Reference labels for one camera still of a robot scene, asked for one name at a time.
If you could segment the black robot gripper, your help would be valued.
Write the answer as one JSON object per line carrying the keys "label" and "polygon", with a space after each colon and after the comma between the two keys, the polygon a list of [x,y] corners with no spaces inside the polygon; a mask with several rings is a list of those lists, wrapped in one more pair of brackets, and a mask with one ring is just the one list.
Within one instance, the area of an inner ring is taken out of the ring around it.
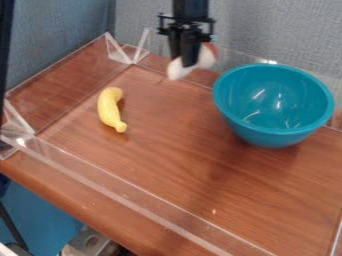
{"label": "black robot gripper", "polygon": [[208,16],[209,1],[208,0],[171,0],[172,13],[159,13],[157,31],[161,35],[168,34],[168,45],[171,59],[180,56],[184,67],[191,67],[197,63],[200,45],[201,45],[201,29],[196,26],[189,27],[181,33],[173,27],[184,25],[207,24],[208,30],[205,36],[213,34],[215,20]]}

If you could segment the dark blurred foreground arm link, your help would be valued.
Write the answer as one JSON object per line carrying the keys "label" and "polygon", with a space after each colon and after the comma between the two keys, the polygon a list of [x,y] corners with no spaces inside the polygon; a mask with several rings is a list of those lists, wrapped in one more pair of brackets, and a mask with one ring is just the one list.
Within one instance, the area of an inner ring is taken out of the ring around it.
{"label": "dark blurred foreground arm link", "polygon": [[8,59],[13,23],[14,0],[0,0],[0,125],[8,76]]}

